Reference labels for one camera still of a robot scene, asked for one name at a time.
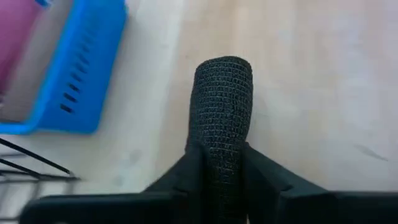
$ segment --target light wood floor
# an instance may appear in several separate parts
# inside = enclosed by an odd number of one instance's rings
[[[398,1],[128,0],[98,132],[2,136],[86,179],[137,192],[183,154],[196,66],[254,70],[249,143],[327,189],[398,190]]]

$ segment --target blue plastic basket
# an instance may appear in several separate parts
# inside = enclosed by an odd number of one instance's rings
[[[0,133],[94,132],[126,18],[124,0],[74,0],[30,118]]]

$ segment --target black wire rack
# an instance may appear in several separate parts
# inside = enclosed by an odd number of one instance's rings
[[[13,149],[13,152],[0,154],[0,164],[6,165],[11,169],[0,169],[0,186],[2,187],[2,194],[0,194],[0,210],[2,207],[7,206],[4,204],[6,201],[7,192],[11,184],[30,184],[33,185],[33,191],[29,200],[36,199],[42,190],[42,186],[46,182],[64,182],[66,183],[64,194],[72,194],[75,182],[79,180],[70,170],[39,156],[23,147],[17,146],[7,140],[0,138],[0,144]],[[39,162],[47,164],[54,169],[57,169],[65,175],[43,174],[32,169],[26,168],[19,164],[9,161],[10,159],[22,159],[30,157]],[[16,222],[19,217],[0,217],[0,222]]]

